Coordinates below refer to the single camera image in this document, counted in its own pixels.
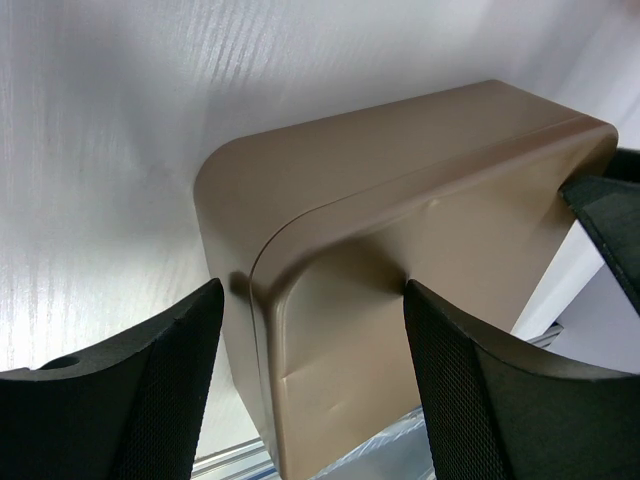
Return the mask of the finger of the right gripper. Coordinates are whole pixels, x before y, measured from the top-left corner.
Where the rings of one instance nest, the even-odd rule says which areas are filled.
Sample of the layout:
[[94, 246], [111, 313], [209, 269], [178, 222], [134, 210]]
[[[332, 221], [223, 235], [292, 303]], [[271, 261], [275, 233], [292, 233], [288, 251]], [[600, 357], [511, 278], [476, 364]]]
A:
[[639, 152], [617, 150], [603, 175], [568, 181], [560, 195], [638, 309]]

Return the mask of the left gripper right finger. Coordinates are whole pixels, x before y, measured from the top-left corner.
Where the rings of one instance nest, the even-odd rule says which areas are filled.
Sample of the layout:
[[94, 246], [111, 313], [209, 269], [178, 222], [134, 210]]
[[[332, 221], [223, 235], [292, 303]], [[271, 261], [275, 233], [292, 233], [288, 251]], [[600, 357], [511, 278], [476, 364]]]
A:
[[439, 479], [635, 479], [639, 378], [572, 360], [417, 281], [405, 329]]

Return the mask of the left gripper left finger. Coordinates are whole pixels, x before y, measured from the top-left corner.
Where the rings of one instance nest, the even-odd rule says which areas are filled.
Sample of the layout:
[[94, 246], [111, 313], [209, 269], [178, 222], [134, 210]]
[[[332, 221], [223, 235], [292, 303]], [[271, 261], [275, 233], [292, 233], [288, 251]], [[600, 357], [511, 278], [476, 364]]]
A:
[[2, 372], [2, 478], [190, 478], [223, 310], [212, 279], [95, 345]]

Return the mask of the gold tin lid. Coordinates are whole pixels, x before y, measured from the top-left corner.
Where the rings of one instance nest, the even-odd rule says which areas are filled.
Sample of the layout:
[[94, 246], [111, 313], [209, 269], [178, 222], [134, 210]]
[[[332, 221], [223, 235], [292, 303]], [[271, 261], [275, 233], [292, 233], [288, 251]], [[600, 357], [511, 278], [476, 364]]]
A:
[[365, 323], [403, 316], [414, 279], [502, 329], [519, 319], [572, 223], [559, 188], [604, 170], [618, 134], [574, 118], [459, 154], [313, 209], [283, 227], [250, 277], [264, 417], [285, 379]]

